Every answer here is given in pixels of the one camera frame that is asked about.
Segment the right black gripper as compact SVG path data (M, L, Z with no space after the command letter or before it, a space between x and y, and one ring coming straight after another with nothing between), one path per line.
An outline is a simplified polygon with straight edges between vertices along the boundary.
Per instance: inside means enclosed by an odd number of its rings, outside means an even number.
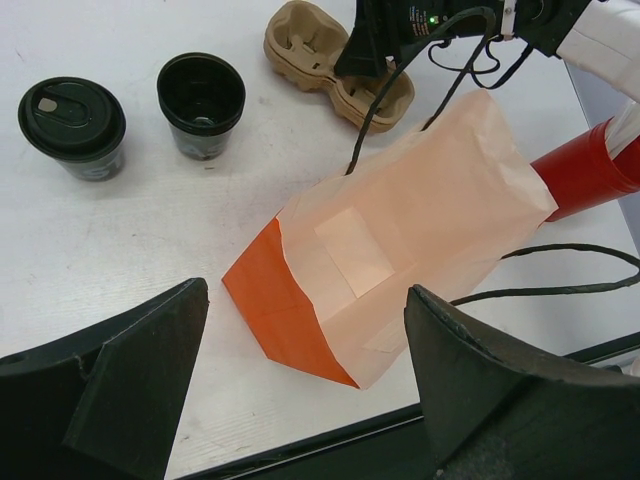
M498 33L502 1L358 0L354 26L334 73L341 78L380 78L387 71L385 55L400 54L456 14L475 7L487 7L495 14Z

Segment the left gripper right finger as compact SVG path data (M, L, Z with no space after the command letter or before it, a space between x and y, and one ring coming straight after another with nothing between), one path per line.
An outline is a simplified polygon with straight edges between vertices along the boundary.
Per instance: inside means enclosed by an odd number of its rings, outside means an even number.
M462 407L427 443L431 479L635 479L639 381L559 357L458 310L421 286L405 330L424 416Z

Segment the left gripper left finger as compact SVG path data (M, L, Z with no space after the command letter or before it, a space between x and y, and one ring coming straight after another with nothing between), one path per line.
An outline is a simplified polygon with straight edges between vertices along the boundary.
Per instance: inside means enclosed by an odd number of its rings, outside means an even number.
M188 279L1 360L4 479L164 477L208 312Z

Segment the orange paper bag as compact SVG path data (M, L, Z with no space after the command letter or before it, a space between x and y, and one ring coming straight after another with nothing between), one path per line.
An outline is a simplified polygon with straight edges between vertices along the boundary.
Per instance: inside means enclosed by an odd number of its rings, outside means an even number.
M222 281L270 360L364 389L406 347L411 286L470 294L556 208L499 105L475 90L290 199Z

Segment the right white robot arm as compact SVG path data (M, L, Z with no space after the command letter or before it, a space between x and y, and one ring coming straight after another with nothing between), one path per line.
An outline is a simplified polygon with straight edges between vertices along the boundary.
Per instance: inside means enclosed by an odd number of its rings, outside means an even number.
M339 77L380 78L386 61L406 64L427 38L519 38L542 54L592 73L639 98L636 1L359 1L334 66Z

